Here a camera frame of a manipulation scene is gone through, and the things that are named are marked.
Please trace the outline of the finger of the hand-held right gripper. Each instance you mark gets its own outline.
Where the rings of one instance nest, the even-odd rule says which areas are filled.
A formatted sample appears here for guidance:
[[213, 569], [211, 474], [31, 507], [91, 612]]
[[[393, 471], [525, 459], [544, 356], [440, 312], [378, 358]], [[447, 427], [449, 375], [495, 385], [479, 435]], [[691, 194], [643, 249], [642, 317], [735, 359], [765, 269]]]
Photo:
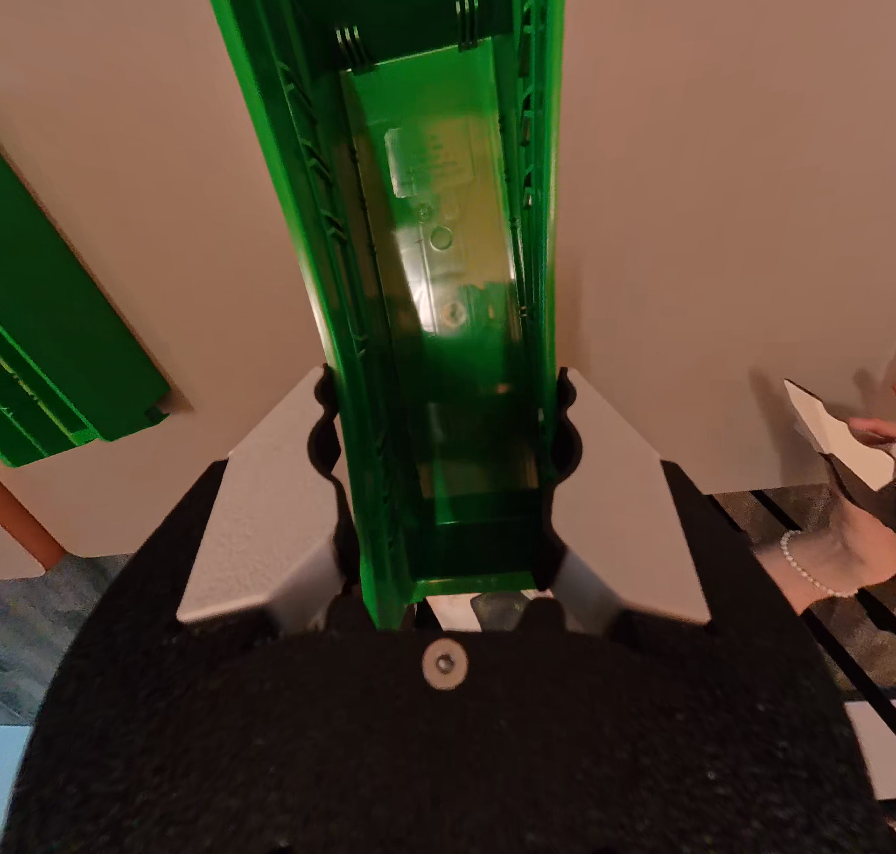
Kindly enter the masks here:
[[838, 460], [871, 490], [880, 491], [894, 480], [894, 458], [888, 450], [861, 443], [813, 392], [789, 378], [784, 387], [798, 428], [816, 453]]

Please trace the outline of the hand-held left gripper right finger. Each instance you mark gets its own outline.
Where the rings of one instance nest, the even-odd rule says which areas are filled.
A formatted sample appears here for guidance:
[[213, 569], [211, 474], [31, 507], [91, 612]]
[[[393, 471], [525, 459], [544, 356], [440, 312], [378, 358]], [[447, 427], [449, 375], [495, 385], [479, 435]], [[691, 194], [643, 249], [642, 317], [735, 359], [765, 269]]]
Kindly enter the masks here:
[[705, 628], [710, 609], [659, 453], [576, 369], [561, 370], [557, 393], [574, 467], [554, 490], [564, 553], [548, 589], [565, 630], [606, 636], [628, 612]]

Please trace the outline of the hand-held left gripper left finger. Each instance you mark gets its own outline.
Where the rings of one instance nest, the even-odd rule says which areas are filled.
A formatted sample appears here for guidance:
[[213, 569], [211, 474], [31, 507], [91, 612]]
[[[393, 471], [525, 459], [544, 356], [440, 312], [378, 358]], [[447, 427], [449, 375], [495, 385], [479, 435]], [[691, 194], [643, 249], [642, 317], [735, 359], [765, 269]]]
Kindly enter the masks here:
[[185, 591], [183, 625], [260, 611], [285, 635], [323, 624], [357, 580], [357, 536], [330, 367], [312, 370], [230, 452]]

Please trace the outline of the green plastic bin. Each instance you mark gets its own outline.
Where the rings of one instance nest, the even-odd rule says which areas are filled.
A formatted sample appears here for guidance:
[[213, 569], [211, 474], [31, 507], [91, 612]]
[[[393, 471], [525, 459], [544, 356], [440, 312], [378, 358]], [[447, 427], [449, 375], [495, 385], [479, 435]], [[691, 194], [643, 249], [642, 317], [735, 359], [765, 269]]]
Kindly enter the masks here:
[[1, 458], [30, 465], [167, 418], [166, 378], [1, 159]]
[[209, 0], [338, 399], [360, 591], [546, 589], [565, 0]]

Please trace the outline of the person's right forearm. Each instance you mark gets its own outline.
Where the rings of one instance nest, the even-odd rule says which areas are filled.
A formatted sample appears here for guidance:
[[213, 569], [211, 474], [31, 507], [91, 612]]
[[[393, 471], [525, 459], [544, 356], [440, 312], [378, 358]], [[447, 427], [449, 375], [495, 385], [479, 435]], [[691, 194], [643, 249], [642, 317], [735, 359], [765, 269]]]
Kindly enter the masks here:
[[895, 534], [833, 493], [819, 526], [787, 531], [777, 542], [756, 548], [755, 555], [801, 615], [817, 602], [847, 599], [894, 578]]

